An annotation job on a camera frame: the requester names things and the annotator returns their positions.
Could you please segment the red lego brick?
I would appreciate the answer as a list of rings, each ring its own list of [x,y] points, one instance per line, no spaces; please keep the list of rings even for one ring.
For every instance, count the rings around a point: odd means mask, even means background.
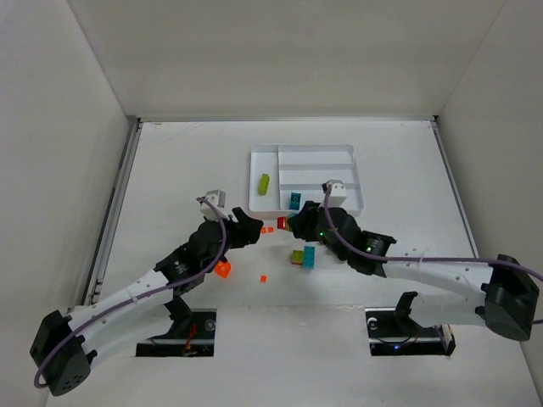
[[[288,225],[288,220],[285,216],[281,216],[277,218],[277,228],[280,230],[285,230],[285,231],[290,230],[289,225]]]

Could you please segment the teal curved lego brick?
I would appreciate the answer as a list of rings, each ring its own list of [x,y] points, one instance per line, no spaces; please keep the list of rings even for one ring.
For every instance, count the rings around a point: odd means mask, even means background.
[[[290,210],[299,210],[300,207],[301,194],[298,192],[292,192],[289,200],[289,209]]]

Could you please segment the orange ring lego piece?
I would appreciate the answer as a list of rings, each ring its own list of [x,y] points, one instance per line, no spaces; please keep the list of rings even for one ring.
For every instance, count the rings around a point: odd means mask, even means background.
[[[223,279],[227,279],[231,273],[232,265],[229,262],[219,261],[215,267],[215,273]]]

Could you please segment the long lime green lego brick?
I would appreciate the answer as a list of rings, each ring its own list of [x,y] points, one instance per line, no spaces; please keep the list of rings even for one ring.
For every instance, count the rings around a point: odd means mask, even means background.
[[[261,175],[261,178],[258,184],[258,189],[257,189],[258,194],[260,196],[267,195],[269,185],[270,185],[270,176],[267,173],[263,173]]]

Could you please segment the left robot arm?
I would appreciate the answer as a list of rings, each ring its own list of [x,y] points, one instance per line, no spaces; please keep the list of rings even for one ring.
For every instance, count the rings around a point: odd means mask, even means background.
[[[30,348],[36,388],[54,397],[72,391],[106,358],[100,337],[147,311],[163,309],[172,323],[189,320],[192,311],[182,295],[202,284],[228,250],[256,244],[264,225],[239,207],[229,216],[216,207],[210,210],[214,219],[205,220],[186,243],[132,284],[67,315],[55,310],[43,317]]]

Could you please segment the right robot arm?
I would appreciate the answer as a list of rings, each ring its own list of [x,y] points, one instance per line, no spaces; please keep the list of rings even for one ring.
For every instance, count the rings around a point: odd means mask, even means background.
[[[294,236],[318,242],[358,273],[438,288],[440,294],[402,293],[395,307],[400,321],[421,327],[484,326],[494,334],[525,342],[535,323],[539,274],[504,254],[496,259],[432,258],[420,251],[389,257],[391,236],[362,230],[341,208],[312,201],[287,219]]]

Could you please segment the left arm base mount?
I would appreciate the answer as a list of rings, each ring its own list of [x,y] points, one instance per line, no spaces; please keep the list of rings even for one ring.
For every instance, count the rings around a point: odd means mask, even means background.
[[[215,353],[217,309],[183,309],[167,333],[136,346],[139,358],[208,358]]]

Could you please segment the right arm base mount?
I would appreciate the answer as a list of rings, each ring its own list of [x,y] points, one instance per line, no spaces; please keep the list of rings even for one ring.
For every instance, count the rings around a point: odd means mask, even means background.
[[[366,308],[371,356],[452,356],[456,339],[448,325],[423,327],[411,318],[417,292],[403,293],[394,308]]]

